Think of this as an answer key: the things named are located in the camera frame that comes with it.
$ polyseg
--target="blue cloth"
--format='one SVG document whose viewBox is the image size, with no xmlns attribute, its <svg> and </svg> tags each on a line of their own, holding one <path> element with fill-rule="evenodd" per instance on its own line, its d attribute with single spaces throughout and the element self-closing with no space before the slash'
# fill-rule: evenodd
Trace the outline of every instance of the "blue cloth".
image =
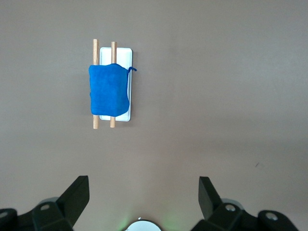
<svg viewBox="0 0 308 231">
<path fill-rule="evenodd" d="M 127 97 L 128 70 L 119 64 L 91 65 L 90 97 L 93 115 L 117 117 L 129 109 Z"/>
</svg>

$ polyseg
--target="wooden dowel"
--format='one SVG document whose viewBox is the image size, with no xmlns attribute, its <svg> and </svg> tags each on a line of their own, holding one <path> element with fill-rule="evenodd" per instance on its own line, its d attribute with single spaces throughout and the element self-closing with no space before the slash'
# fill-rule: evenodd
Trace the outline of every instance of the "wooden dowel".
<svg viewBox="0 0 308 231">
<path fill-rule="evenodd" d="M 93 39 L 93 65 L 98 65 L 99 62 L 99 41 L 98 39 Z M 93 129 L 98 129 L 99 119 L 99 115 L 93 115 Z"/>
<path fill-rule="evenodd" d="M 117 48 L 117 44 L 116 42 L 111 42 L 111 63 L 112 64 L 116 64 L 116 48 Z M 110 117 L 110 127 L 114 128 L 116 125 L 116 118 L 111 116 Z"/>
</svg>

